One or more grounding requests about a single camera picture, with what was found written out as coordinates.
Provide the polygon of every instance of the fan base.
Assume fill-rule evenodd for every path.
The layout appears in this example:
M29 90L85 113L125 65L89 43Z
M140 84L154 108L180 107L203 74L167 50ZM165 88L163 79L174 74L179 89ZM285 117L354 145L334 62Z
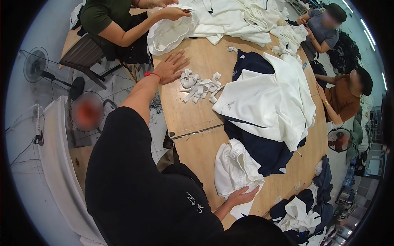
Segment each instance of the fan base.
M75 101L80 95L82 95L82 92L84 91L85 80L83 77L77 77L72 82L72 85L75 87L70 88L70 98L71 100Z

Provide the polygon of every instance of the wall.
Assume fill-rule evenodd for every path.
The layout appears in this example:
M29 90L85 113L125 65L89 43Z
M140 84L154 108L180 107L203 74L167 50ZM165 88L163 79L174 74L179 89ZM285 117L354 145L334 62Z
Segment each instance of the wall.
M71 11L80 2L81 0L49 0L32 22L20 48L30 51L37 46L44 47L48 52L48 58L58 62L69 29ZM12 69L6 100L5 128L33 104L39 103L45 108L51 102L51 82L45 79L36 83L27 82L23 75L24 62L25 56L19 54ZM49 63L47 71L55 74L60 80L69 81L71 71L67 67L59 70L57 64ZM53 84L53 98L67 95L68 92L56 84ZM7 131L7 151L10 162L35 136L36 119L37 111L32 109L18 121L13 130ZM28 159L39 159L35 145L30 146L17 162ZM61 215L46 184L40 161L13 164L11 171L27 213L48 244L82 245L79 241L80 236L71 230Z
M369 72L374 83L371 93L375 100L374 106L380 106L382 104L382 93L385 91L385 85L382 78L382 72L384 72L384 68L379 54L379 48L375 46L376 51L371 49L371 45L364 33L364 26L360 21L360 19L363 19L363 17L349 0L345 1L351 7L354 13L352 13L349 8L346 7L342 0L324 0L322 2L325 4L336 3L348 14L346 21L341 25L342 30L348 33L351 39L357 43L362 58L360 65Z

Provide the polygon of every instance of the dark green shirt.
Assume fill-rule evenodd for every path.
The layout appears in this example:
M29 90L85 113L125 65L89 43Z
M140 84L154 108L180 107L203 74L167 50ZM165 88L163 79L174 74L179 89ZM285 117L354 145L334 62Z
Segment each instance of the dark green shirt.
M130 7L131 0L88 0L81 13L82 26L88 33L97 35L114 21L124 31L128 31Z

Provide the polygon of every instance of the table top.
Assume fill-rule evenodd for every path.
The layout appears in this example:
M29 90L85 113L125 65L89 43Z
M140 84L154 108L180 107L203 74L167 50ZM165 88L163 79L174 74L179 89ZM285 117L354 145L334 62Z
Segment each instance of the table top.
M272 42L261 48L257 44L241 40L237 37L224 36L217 45L212 45L206 38L186 39L174 50L185 49L185 56L190 57L193 73L201 78L211 78L215 72L221 74L219 81L222 85L232 81L232 70L237 61L235 52L228 52L227 47L234 46L244 52L256 52L260 55L267 52L274 55L272 46L279 45L277 37L271 35ZM311 96L316 105L315 125L309 129L306 144L294 153L287 163L286 174L273 174L265 177L262 190L255 197L250 215L262 216L274 205L277 197L290 198L293 194L307 188L314 177L314 169L322 156L328 153L327 124L324 106L316 89L315 77L305 52L300 49L297 54L308 65L304 70ZM153 56L153 63L157 65L166 55ZM224 198L218 196L214 183L214 166L217 151L223 143L229 140L223 129L223 119L212 111L209 97L201 99L197 104L191 100L183 102L187 95L179 92L182 88L179 80L159 87L163 113L171 138L175 142L180 161L186 164L204 184L212 211L215 211ZM228 214L223 220L224 229L229 228L235 218Z
M140 13L146 12L147 9L138 9L138 8L130 8L131 15L138 15ZM67 53L67 51L81 38L78 36L78 31L81 30L81 26L76 28L75 30L69 30L67 34L66 40L64 42L63 51L61 52L61 58Z

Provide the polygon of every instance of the standing fan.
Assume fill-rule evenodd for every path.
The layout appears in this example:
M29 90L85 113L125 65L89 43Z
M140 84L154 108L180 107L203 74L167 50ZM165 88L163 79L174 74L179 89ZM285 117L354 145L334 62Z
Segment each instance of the standing fan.
M351 146L352 135L348 129L334 128L328 133L328 146L330 149L340 153Z
M117 108L111 100L103 100L96 92L85 91L71 102L69 116L72 125L78 131L88 132L96 129L101 133L99 126L104 119L107 102L111 104L111 108Z
M26 56L23 66L23 74L26 80L30 83L39 81L42 77L48 78L52 81L56 80L60 83L70 87L70 98L76 100L84 90L85 80L83 77L77 77L72 85L58 80L53 74L47 72L48 68L48 53L43 47L36 47L30 51Z

